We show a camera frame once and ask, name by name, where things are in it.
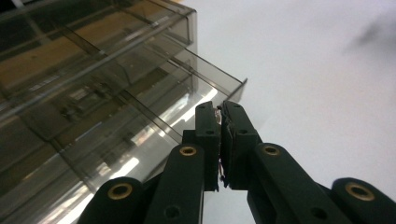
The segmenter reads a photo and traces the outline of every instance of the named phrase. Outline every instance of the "transparent drawer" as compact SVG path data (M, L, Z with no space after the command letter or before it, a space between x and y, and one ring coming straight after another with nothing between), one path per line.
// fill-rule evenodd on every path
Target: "transparent drawer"
M108 179L158 174L198 104L239 100L246 81L188 50L194 19L158 0L0 17L0 222L75 222Z

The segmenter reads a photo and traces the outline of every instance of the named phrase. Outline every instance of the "white surface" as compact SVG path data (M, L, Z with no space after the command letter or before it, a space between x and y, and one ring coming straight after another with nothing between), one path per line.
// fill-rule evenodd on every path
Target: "white surface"
M396 200L394 1L181 3L198 11L199 55L248 78L240 104L264 142L328 188L351 176ZM205 196L204 223L253 222L246 193Z

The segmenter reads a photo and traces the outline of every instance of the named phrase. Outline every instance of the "white table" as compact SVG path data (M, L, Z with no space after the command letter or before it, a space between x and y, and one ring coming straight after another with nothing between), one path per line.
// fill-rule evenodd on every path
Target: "white table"
M264 142L320 184L367 181L396 201L394 1L181 1L198 53L248 78L240 104ZM204 223L251 223L245 192L205 195Z

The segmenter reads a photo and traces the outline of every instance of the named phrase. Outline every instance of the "plastic storage cabinet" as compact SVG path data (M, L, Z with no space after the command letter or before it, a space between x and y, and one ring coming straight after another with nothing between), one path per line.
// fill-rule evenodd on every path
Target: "plastic storage cabinet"
M159 0L49 1L0 17L0 222L72 223L108 179L159 173L196 105L245 82Z

